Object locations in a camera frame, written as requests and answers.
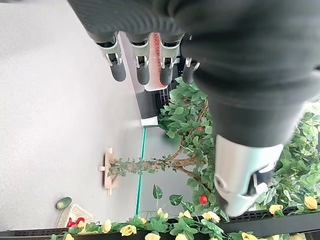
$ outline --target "grey floor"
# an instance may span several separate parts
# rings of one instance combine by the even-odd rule
[[[169,154],[174,154],[180,146],[179,139],[170,139],[159,127],[147,128],[145,138],[144,159],[160,158]],[[178,159],[183,159],[186,155],[181,155]],[[174,172],[172,169],[166,171],[159,170],[157,173],[143,173],[141,179],[141,194],[139,201],[139,211],[141,215],[147,214],[144,211],[156,211],[157,201],[153,197],[153,186],[158,185],[163,192],[163,197],[158,201],[158,207],[169,214],[177,215],[183,209],[181,206],[172,206],[169,203],[169,196],[172,194],[183,195],[184,201],[192,202],[192,190],[187,186],[188,176],[181,172]]]
[[[97,167],[108,147],[140,155],[130,75],[112,79],[65,0],[0,3],[0,23],[0,231],[54,228],[64,196],[96,221],[128,219],[138,177],[107,196]]]

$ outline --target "wooden stand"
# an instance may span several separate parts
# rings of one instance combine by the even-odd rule
[[[109,147],[108,152],[105,153],[104,158],[104,166],[99,165],[98,171],[104,172],[104,188],[106,189],[106,195],[111,196],[112,195],[112,189],[118,187],[117,178],[118,176],[114,176],[112,179],[110,176],[108,176],[109,170],[110,170],[110,162],[109,160],[113,160],[114,154],[112,147]]]

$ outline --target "red berry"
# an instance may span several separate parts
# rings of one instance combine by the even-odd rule
[[[208,202],[207,196],[206,195],[201,195],[199,197],[199,203],[201,204],[206,204]]]

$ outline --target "red object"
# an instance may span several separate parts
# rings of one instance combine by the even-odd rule
[[[207,198],[206,195],[201,195],[201,196],[199,197],[199,203],[201,203],[201,204],[206,204],[207,202],[208,202],[208,198]]]
[[[71,224],[70,224],[70,228],[72,228],[72,227],[75,227],[75,226],[77,226],[77,224],[73,221],[73,222],[71,222]]]
[[[72,218],[69,217],[69,221],[68,221],[68,223],[66,224],[66,227],[67,227],[67,228],[70,228],[71,223],[72,223]]]
[[[83,217],[79,217],[76,221],[75,224],[78,225],[78,223],[80,223],[80,221],[85,222],[85,219]]]

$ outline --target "artificial flower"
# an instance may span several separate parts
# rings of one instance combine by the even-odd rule
[[[213,219],[216,223],[220,222],[220,217],[213,211],[205,212],[204,214],[202,214],[202,217],[208,221]]]
[[[192,219],[192,216],[191,216],[191,214],[190,214],[190,212],[188,210],[185,211],[184,213],[182,213],[182,212],[179,213],[179,218],[182,218],[182,217],[186,217],[188,219]]]
[[[75,240],[70,233],[65,236],[65,240]]]
[[[130,236],[131,234],[137,234],[137,228],[133,225],[126,225],[120,230],[121,236]]]
[[[154,233],[148,233],[147,235],[145,235],[144,237],[145,240],[159,240],[160,236]]]
[[[188,240],[186,235],[184,235],[183,233],[179,233],[176,237],[175,240]]]
[[[290,240],[304,240],[306,239],[303,233],[297,233],[296,235],[289,236]]]
[[[169,214],[168,214],[167,212],[164,213],[164,212],[162,211],[162,208],[161,208],[161,207],[158,209],[158,211],[156,212],[156,214],[158,214],[159,216],[163,217],[164,219],[167,219],[167,218],[169,217]]]
[[[80,221],[77,225],[78,228],[83,228],[78,234],[85,234],[86,233],[86,224],[84,221]]]
[[[158,209],[158,211],[156,212],[156,214],[158,214],[158,215],[161,215],[161,214],[163,214],[164,212],[162,211],[162,208],[160,207],[159,209]]]
[[[142,221],[142,224],[145,225],[147,220],[144,217],[139,217],[139,219]]]
[[[272,240],[279,240],[280,239],[280,236],[279,235],[273,235],[272,236]]]
[[[282,205],[271,205],[270,208],[269,208],[269,212],[272,215],[275,215],[276,212],[282,211],[283,208],[284,208],[284,206],[282,206]]]
[[[110,219],[107,219],[103,224],[102,224],[102,232],[104,234],[108,233],[111,230],[111,221]]]
[[[305,196],[304,197],[304,204],[308,209],[317,209],[318,203],[317,200],[315,200],[312,196]]]
[[[245,232],[241,233],[241,236],[243,240],[258,240],[258,238],[256,238],[255,236]]]

